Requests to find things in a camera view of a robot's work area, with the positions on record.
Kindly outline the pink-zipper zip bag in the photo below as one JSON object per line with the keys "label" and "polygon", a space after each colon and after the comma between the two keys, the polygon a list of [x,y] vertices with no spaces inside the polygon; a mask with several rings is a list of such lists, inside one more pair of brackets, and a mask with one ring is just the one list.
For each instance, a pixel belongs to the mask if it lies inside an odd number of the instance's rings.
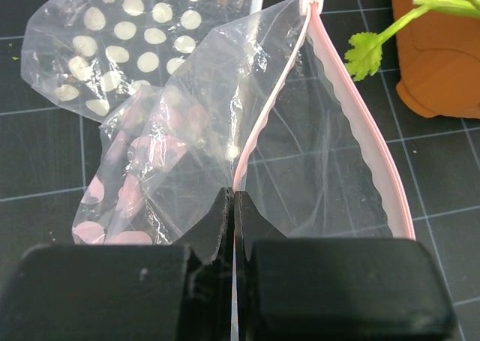
{"label": "pink-zipper zip bag", "polygon": [[283,235],[416,236],[401,178],[320,19],[286,0],[213,28],[166,85],[101,125],[78,244],[171,244],[221,188]]}

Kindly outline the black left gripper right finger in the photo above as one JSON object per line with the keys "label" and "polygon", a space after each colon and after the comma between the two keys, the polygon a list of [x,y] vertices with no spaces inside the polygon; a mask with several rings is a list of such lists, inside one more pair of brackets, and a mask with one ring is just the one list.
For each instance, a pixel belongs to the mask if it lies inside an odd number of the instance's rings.
{"label": "black left gripper right finger", "polygon": [[433,257],[408,238],[288,238],[234,198],[240,340],[450,340]]}

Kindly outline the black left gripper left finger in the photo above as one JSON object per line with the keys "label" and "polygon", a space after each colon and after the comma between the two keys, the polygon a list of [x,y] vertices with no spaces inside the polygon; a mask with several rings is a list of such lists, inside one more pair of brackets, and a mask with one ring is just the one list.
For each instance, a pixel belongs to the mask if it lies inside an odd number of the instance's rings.
{"label": "black left gripper left finger", "polygon": [[169,246],[41,245],[1,294],[3,340],[228,340],[233,204]]}

